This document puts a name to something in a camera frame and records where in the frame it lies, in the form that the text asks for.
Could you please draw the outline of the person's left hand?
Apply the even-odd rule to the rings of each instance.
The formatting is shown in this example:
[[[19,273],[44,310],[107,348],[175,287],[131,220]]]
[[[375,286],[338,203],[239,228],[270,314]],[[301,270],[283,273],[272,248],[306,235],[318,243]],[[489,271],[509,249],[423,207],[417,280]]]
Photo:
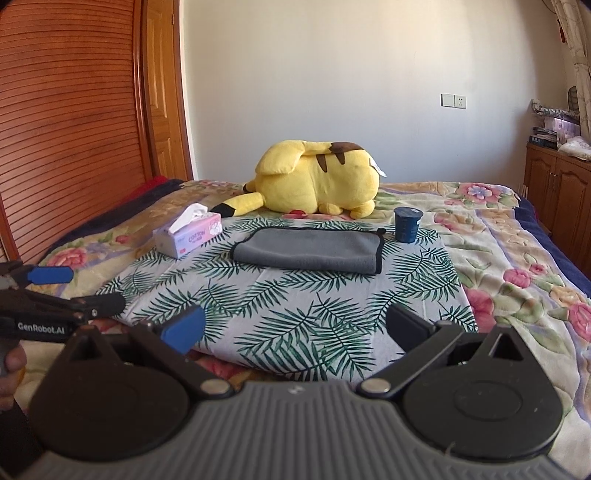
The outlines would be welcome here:
[[[0,381],[0,410],[9,411],[14,405],[14,395],[21,379],[21,370],[26,366],[27,357],[21,345],[17,345],[5,356],[3,366],[6,375]]]

